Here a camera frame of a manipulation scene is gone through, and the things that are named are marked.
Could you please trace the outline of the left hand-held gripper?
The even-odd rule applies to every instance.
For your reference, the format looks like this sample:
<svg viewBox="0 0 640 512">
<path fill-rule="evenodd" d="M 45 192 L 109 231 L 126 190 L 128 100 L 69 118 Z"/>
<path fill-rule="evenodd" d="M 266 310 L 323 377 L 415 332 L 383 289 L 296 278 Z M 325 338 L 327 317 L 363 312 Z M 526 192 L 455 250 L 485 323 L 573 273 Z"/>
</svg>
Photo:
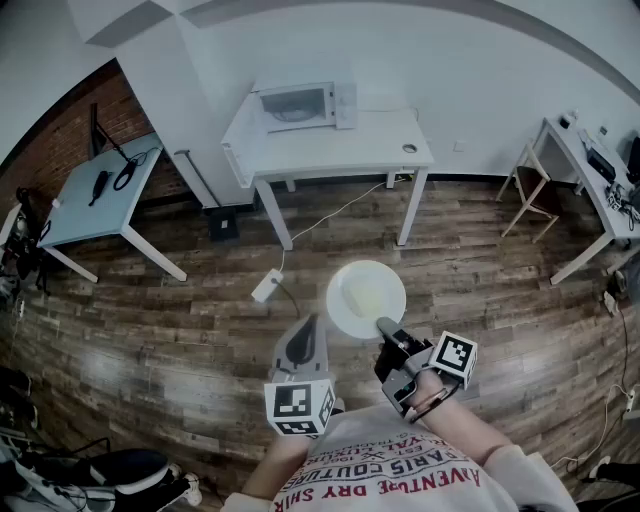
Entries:
<svg viewBox="0 0 640 512">
<path fill-rule="evenodd" d="M 316 439 L 326 430 L 336 402 L 335 376 L 321 365 L 327 359 L 326 327 L 323 317 L 311 314 L 276 344 L 276 364 L 264 385 L 264 398 L 267 420 L 281 436 Z"/>
</svg>

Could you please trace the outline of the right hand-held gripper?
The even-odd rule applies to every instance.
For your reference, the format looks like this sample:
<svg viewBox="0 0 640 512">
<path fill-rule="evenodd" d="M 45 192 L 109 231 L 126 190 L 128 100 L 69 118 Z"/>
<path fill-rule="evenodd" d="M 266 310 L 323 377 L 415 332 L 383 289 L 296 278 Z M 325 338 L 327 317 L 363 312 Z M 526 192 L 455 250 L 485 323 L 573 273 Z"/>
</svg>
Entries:
<svg viewBox="0 0 640 512">
<path fill-rule="evenodd" d="M 419 340 L 403 330 L 389 317 L 380 317 L 376 326 L 383 346 L 374 366 L 382 391 L 396 412 L 406 417 L 410 411 L 422 418 L 439 407 L 459 389 L 468 387 L 477 362 L 477 344 L 448 331 L 436 344 Z M 427 405 L 411 405 L 418 391 L 419 376 L 433 371 L 443 388 L 427 401 Z"/>
</svg>

